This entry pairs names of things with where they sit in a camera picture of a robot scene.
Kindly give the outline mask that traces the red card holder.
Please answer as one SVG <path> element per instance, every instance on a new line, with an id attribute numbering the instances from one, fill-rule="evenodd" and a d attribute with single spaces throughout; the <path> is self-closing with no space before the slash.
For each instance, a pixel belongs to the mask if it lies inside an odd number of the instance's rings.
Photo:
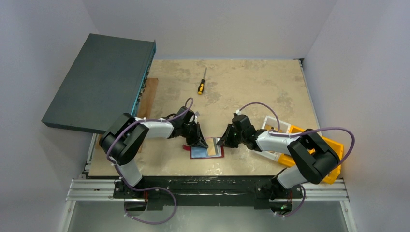
<path id="1" fill-rule="evenodd" d="M 201 148 L 201 147 L 191 147 L 187 145 L 182 146 L 184 150 L 190 152 L 190 158 L 191 159 L 210 159 L 206 157 L 206 151 L 207 149 Z M 224 147 L 222 147 L 222 157 L 224 157 Z"/>

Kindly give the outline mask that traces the gold card with stripe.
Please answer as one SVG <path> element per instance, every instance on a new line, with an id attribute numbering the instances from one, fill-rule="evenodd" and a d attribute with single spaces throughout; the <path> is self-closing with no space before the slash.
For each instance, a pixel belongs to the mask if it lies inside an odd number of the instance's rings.
<path id="1" fill-rule="evenodd" d="M 208 148 L 206 151 L 207 158 L 222 157 L 222 148 L 221 146 L 217 145 L 219 140 L 219 137 L 205 138 L 205 141 L 208 144 Z"/>

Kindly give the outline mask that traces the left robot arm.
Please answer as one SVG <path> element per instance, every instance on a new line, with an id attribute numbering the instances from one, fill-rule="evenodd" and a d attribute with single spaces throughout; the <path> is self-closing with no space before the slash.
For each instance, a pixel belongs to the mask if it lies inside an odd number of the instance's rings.
<path id="1" fill-rule="evenodd" d="M 145 139 L 183 137 L 187 146 L 208 148 L 195 113 L 182 106 L 177 113 L 159 119 L 132 117 L 123 113 L 99 140 L 107 159 L 127 183 L 125 191 L 133 198 L 144 193 L 143 175 L 134 160 Z"/>

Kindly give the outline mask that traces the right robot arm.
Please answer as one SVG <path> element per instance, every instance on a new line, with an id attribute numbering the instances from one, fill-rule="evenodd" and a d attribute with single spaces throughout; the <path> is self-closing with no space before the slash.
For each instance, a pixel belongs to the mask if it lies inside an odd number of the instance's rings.
<path id="1" fill-rule="evenodd" d="M 272 192 L 279 197 L 306 182 L 333 183 L 341 173 L 341 149 L 312 129 L 302 133 L 256 129 L 246 115 L 235 115 L 217 145 L 237 148 L 240 144 L 260 153 L 286 154 L 293 160 L 293 164 L 274 177 L 271 184 Z"/>

